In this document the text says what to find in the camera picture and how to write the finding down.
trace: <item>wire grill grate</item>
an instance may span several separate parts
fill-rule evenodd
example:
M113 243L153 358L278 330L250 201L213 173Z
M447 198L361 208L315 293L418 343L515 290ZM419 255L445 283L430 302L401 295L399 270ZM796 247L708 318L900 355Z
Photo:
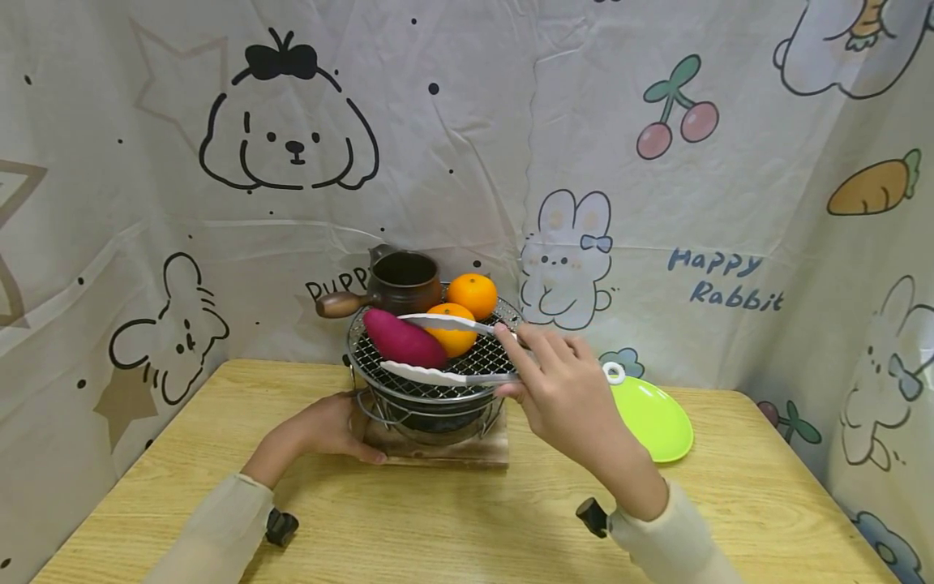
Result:
M428 385L409 381L396 376L379 366L384 361L376 350L370 336L366 334L363 326L363 314L368 310L364 308L354 315L350 328L347 331L347 349L353 365L363 375L363 378L379 392L402 398L405 401L419 402L430 405L452 405L465 401L473 401L482 397L491 396L492 387L473 385L468 387L447 387ZM505 323L515 330L522 317L519 312L502 298L496 306L493 315L484 324L492 326L497 322ZM516 368L509 361L506 351L500 342L492 335L479 335L474 347L462 357L452 360L447 371L461 375L485 375L491 373L514 373Z

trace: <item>person's left hand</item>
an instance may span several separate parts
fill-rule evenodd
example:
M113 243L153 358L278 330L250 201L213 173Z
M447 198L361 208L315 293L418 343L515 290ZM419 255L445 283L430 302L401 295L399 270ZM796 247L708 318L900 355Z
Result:
M274 489L295 459L307 452L346 454L382 464L386 455L363 444L367 421L353 392L319 399L267 434L240 472Z
M357 407L354 392L342 392L319 399L278 430L302 453L346 454L362 463L382 464L386 455L362 441L369 420Z

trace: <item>tongs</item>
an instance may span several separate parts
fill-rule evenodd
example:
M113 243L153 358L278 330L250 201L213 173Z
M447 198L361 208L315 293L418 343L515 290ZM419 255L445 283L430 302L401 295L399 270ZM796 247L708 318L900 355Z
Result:
M493 327L481 322L463 319L461 317L449 314L407 314L399 317L426 329L442 329L445 331L473 331L481 335L494 336ZM528 349L519 338L513 333L513 337L519 342L523 349ZM471 385L502 385L503 383L515 383L521 378L517 373L491 373L486 375L461 375L458 373L448 373L440 369L426 369L425 367L416 367L405 363L396 363L395 361L383 361L379 364L383 369L399 377L418 383L428 385L441 385L446 387L465 387ZM608 362L603 364L603 373L610 385L619 385L626 378L626 371L619 363Z

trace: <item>wooden board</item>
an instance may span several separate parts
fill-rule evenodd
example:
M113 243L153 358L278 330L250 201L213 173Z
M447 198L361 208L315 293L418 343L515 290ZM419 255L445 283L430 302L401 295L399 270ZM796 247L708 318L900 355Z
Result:
M487 435L473 437L452 446L426 446L413 442L397 430L387 430L381 423L371 422L363 441L386 452L386 464L400 466L432 466L435 468L499 468L509 467L509 436L505 411L493 422Z

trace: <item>orange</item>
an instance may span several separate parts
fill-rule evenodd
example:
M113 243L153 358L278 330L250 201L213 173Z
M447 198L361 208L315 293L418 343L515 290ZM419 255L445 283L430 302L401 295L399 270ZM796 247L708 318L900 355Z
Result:
M447 287L447 301L467 308L477 320L484 320L496 310L500 295L493 280L479 274L464 274Z
M449 314L452 317L461 317L462 319L474 320L471 311L463 306L455 304L438 305L428 311L429 314ZM454 359L466 353L474 346L476 342L476 333L473 331L443 331L441 329L425 329L434 338L438 339L441 346L445 348L448 359Z

